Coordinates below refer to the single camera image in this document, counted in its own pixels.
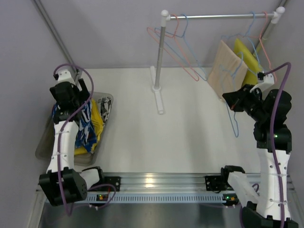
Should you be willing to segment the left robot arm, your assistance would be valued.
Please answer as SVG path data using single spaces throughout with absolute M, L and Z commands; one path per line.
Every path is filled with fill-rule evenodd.
M 102 183 L 100 167 L 74 169 L 74 151 L 81 112 L 79 108 L 91 97 L 83 79 L 80 88 L 65 81 L 50 88 L 56 103 L 52 110 L 54 123 L 54 146 L 46 173 L 39 177 L 39 185 L 52 206 L 60 206 L 85 200 L 87 192 Z

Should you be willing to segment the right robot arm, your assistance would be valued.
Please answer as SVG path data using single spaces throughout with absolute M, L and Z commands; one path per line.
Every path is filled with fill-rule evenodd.
M 254 121 L 254 139 L 260 162 L 259 190 L 254 190 L 241 167 L 228 170 L 227 183 L 241 203 L 244 228 L 297 228 L 287 200 L 287 167 L 292 150 L 292 134 L 285 124 L 292 97 L 280 89 L 271 90 L 265 99 L 259 88 L 245 85 L 224 93 L 228 107 L 246 112 Z

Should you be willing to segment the newspaper print trousers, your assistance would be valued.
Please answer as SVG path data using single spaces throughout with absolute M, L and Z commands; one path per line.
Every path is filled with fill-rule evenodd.
M 112 109 L 112 98 L 109 96 L 101 97 L 97 100 L 97 107 L 100 111 L 103 125 L 105 125 L 109 119 L 109 115 Z

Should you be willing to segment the blue patterned garment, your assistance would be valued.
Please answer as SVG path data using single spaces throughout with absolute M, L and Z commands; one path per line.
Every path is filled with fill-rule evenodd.
M 81 110 L 81 119 L 79 130 L 75 139 L 74 155 L 83 155 L 94 150 L 97 144 L 97 126 L 94 126 L 93 112 L 97 105 L 94 99 L 91 99 Z

